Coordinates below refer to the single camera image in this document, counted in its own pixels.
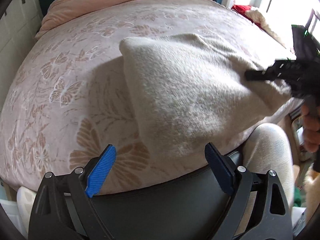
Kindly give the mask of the person's right hand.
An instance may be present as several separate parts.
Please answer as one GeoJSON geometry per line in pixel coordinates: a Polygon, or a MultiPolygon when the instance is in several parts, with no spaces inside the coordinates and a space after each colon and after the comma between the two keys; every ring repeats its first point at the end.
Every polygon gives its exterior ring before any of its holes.
{"type": "Polygon", "coordinates": [[[317,152],[320,144],[319,118],[309,113],[306,104],[302,106],[304,148],[311,153],[317,152]]]}

